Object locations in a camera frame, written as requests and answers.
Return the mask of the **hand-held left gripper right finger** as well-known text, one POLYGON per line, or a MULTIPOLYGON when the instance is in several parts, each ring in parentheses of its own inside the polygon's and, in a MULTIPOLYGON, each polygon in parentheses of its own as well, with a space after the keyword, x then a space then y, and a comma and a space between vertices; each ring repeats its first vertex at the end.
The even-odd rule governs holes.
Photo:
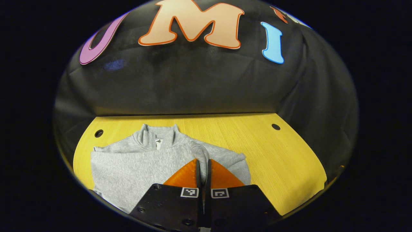
POLYGON ((204 227, 211 231, 262 231, 281 215, 257 185, 216 187, 218 163, 208 161, 204 227))

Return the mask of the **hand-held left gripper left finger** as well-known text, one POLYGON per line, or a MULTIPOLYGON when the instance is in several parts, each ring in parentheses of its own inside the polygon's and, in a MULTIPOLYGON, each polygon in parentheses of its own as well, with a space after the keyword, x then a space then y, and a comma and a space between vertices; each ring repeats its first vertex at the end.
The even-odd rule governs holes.
POLYGON ((168 232, 198 232, 203 212, 200 162, 188 162, 163 184, 152 184, 130 216, 168 232))

